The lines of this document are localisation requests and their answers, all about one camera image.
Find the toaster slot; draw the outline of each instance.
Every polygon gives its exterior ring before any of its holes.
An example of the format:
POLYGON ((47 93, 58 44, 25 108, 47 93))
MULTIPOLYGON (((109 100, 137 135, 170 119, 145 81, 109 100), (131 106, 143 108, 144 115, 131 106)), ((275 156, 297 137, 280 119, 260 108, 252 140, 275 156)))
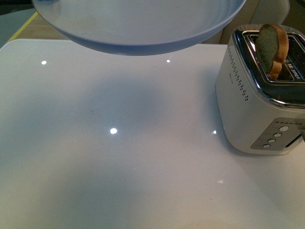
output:
POLYGON ((292 140, 290 143, 288 143, 285 148, 288 148, 291 146, 293 143, 295 143, 300 137, 302 137, 302 134, 299 134, 294 140, 292 140))
MULTIPOLYGON (((255 41, 257 34, 246 35, 246 40, 250 43, 255 61, 258 59, 255 54, 255 41)), ((282 71, 276 80, 266 76, 269 82, 274 83, 305 83, 305 49, 301 41, 293 34, 288 35, 289 50, 288 55, 283 63, 282 71)))

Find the glossy table surface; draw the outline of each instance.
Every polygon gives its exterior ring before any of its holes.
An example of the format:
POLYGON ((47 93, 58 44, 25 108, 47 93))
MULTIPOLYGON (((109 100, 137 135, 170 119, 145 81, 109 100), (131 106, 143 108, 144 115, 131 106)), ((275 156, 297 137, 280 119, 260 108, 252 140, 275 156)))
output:
POLYGON ((303 229, 305 145, 249 155, 214 90, 226 46, 0 50, 0 228, 303 229))

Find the chair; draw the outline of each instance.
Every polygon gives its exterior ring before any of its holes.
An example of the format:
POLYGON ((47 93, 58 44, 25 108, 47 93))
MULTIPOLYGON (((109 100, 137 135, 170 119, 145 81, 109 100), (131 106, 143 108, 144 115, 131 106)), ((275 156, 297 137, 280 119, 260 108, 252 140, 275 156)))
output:
POLYGON ((235 18, 207 44, 227 44, 233 30, 244 24, 282 24, 289 12, 289 0, 247 0, 235 18))

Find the bread slice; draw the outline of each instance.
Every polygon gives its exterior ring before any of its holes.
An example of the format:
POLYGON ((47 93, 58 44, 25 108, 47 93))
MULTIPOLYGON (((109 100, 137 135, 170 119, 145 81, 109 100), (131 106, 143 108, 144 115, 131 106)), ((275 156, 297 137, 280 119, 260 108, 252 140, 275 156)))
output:
POLYGON ((255 41, 255 49, 263 70, 276 80, 288 54, 289 41, 286 31, 279 25, 263 25, 255 41))

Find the white toaster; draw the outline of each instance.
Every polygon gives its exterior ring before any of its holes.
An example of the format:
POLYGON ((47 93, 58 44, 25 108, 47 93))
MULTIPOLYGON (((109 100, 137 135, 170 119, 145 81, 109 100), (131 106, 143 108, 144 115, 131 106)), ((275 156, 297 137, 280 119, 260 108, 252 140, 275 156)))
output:
POLYGON ((229 143, 250 154, 283 155, 305 139, 305 37, 283 26, 289 52, 277 80, 263 71, 255 54, 262 25, 232 33, 215 89, 229 143))

